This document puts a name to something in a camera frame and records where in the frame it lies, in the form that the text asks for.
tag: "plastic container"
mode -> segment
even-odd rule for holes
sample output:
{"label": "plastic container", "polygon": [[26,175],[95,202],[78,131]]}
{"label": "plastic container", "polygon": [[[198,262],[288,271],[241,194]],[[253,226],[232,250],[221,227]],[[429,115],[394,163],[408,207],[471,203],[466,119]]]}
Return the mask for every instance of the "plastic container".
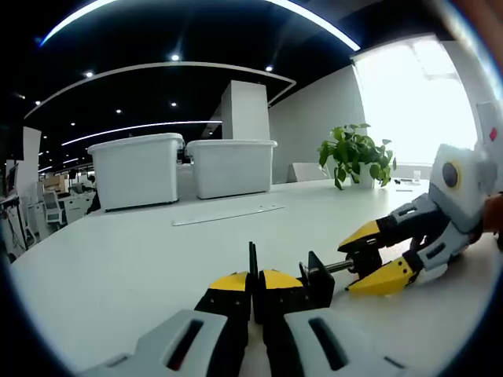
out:
{"label": "plastic container", "polygon": [[200,140],[187,144],[201,199],[270,190],[276,141]]}
{"label": "plastic container", "polygon": [[89,147],[101,207],[176,202],[177,152],[183,145],[181,134],[156,134]]}

